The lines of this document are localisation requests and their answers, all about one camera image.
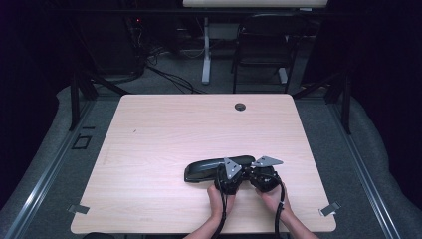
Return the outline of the person's left hand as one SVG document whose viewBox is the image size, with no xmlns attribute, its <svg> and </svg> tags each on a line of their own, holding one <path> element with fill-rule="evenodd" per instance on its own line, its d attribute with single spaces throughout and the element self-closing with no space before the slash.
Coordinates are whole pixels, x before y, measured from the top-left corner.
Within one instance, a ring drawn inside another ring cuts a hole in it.
<svg viewBox="0 0 422 239">
<path fill-rule="evenodd" d="M 235 195 L 221 196 L 220 191 L 214 185 L 207 189 L 207 193 L 211 209 L 210 216 L 222 217 L 223 213 L 226 213 L 226 215 L 231 213 L 236 198 Z"/>
</svg>

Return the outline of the black tape square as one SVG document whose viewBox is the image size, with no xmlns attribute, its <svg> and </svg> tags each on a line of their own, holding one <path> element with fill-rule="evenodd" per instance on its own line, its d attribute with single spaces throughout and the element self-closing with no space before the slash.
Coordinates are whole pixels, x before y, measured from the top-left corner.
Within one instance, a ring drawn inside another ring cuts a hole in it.
<svg viewBox="0 0 422 239">
<path fill-rule="evenodd" d="M 72 145 L 72 149 L 87 149 L 92 137 L 90 135 L 79 134 Z"/>
</svg>

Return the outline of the black folding chair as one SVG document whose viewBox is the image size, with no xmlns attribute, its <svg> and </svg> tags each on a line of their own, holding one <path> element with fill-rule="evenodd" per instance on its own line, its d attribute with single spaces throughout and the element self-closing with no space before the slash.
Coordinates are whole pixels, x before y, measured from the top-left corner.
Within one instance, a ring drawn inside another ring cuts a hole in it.
<svg viewBox="0 0 422 239">
<path fill-rule="evenodd" d="M 309 21 L 300 15 L 255 14 L 248 16 L 237 30 L 231 72 L 233 92 L 237 92 L 238 68 L 287 69 L 284 92 L 289 90 L 301 39 Z"/>
</svg>

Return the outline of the metal floor rail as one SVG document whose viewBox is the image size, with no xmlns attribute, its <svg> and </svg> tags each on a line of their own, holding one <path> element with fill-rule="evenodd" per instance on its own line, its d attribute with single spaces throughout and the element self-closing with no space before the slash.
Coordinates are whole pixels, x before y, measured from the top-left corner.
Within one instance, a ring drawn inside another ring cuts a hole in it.
<svg viewBox="0 0 422 239">
<path fill-rule="evenodd" d="M 363 162 L 361 154 L 350 134 L 346 132 L 340 120 L 340 112 L 336 105 L 328 104 L 327 108 L 330 115 L 334 119 L 337 130 L 341 134 L 341 137 L 345 141 L 347 148 L 351 154 L 351 163 L 357 174 L 369 204 L 375 214 L 378 224 L 386 239 L 402 239 L 398 232 L 395 223 L 385 205 L 383 198 L 381 197 L 374 181 Z"/>
<path fill-rule="evenodd" d="M 0 239 L 82 239 L 71 231 L 79 205 L 104 139 L 113 107 L 83 104 L 81 120 L 68 130 L 68 112 L 60 107 L 23 180 L 0 211 Z M 95 126 L 96 129 L 82 129 Z M 90 135 L 87 149 L 72 149 L 79 134 Z"/>
</svg>

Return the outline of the dark equipment cabinet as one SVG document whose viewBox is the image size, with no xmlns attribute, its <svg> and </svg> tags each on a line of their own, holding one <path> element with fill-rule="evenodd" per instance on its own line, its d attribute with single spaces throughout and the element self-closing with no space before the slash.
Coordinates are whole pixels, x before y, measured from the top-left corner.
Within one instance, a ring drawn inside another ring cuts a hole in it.
<svg viewBox="0 0 422 239">
<path fill-rule="evenodd" d="M 136 55 L 123 17 L 78 18 L 89 53 L 101 75 L 142 75 L 143 62 Z"/>
</svg>

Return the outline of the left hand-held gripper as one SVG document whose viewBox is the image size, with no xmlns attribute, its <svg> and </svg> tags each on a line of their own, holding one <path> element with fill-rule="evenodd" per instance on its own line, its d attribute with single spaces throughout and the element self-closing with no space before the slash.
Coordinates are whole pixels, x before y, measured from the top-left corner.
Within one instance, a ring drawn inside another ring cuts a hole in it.
<svg viewBox="0 0 422 239">
<path fill-rule="evenodd" d="M 243 181 L 243 169 L 241 164 L 225 157 L 217 167 L 214 180 L 216 188 L 223 194 L 235 195 Z"/>
</svg>

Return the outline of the black frame stand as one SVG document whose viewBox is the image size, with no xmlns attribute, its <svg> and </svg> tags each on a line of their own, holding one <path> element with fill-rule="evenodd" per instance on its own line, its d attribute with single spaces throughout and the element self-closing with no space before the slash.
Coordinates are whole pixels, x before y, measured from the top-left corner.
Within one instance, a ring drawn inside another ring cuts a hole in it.
<svg viewBox="0 0 422 239">
<path fill-rule="evenodd" d="M 324 100 L 327 104 L 334 104 L 338 101 L 339 97 L 342 97 L 340 123 L 345 132 L 351 134 L 349 126 L 351 78 L 347 73 L 334 73 L 319 82 L 312 83 L 298 93 L 293 94 L 293 98 L 295 100 L 301 99 L 324 85 L 328 85 L 328 90 L 324 95 Z"/>
<path fill-rule="evenodd" d="M 81 119 L 80 95 L 83 95 L 88 101 L 95 101 L 99 96 L 94 83 L 98 83 L 120 96 L 128 95 L 128 91 L 97 74 L 89 71 L 75 72 L 70 81 L 72 121 L 69 131 L 74 130 Z"/>
</svg>

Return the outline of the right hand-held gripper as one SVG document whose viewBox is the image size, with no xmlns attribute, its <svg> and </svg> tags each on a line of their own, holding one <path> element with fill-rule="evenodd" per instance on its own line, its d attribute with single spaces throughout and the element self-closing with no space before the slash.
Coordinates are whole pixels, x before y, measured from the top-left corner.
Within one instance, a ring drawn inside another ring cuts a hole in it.
<svg viewBox="0 0 422 239">
<path fill-rule="evenodd" d="M 274 166 L 284 162 L 269 156 L 262 156 L 251 163 L 250 183 L 260 192 L 270 192 L 282 183 Z"/>
</svg>

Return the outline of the white desk leg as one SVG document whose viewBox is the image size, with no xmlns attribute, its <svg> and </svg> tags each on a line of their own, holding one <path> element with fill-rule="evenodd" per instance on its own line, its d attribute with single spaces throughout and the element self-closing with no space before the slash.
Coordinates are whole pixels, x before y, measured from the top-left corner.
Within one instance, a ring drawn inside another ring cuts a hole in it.
<svg viewBox="0 0 422 239">
<path fill-rule="evenodd" d="M 211 57 L 210 57 L 210 38 L 209 38 L 209 22 L 208 19 L 204 19 L 204 28 L 203 28 L 203 37 L 204 37 L 204 59 L 203 59 L 203 69 L 202 69 L 202 79 L 201 83 L 203 85 L 208 85 L 210 83 L 210 73 L 211 73 Z"/>
</svg>

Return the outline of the person's right hand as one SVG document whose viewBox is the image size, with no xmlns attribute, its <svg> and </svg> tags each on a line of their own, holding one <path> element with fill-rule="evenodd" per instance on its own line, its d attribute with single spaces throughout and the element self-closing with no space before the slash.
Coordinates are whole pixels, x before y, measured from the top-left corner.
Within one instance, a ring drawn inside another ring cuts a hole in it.
<svg viewBox="0 0 422 239">
<path fill-rule="evenodd" d="M 285 185 L 278 185 L 269 192 L 261 192 L 260 190 L 256 190 L 256 193 L 264 201 L 264 204 L 267 206 L 267 208 L 273 213 L 277 212 L 277 209 L 280 205 L 283 206 L 282 212 L 280 214 L 281 220 L 286 220 L 293 215 L 293 210 Z"/>
</svg>

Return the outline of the grey tape piece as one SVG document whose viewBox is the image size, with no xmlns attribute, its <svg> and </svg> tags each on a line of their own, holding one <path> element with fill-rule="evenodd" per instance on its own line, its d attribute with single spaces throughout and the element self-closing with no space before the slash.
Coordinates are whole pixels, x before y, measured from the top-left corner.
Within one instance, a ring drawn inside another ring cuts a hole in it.
<svg viewBox="0 0 422 239">
<path fill-rule="evenodd" d="M 80 213 L 80 214 L 87 214 L 89 212 L 90 208 L 87 206 L 83 206 L 83 205 L 70 205 L 68 207 L 68 211 L 71 213 Z"/>
<path fill-rule="evenodd" d="M 339 209 L 341 205 L 338 202 L 334 202 L 323 209 L 320 209 L 318 212 L 321 216 L 328 217 L 328 215 L 334 215 Z"/>
</svg>

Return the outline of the white desk top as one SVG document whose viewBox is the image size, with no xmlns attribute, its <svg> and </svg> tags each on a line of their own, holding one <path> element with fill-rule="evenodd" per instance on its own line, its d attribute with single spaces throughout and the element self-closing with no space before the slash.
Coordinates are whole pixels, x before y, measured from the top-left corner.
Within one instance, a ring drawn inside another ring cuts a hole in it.
<svg viewBox="0 0 422 239">
<path fill-rule="evenodd" d="M 195 8 L 324 8 L 328 0 L 183 0 Z"/>
</svg>

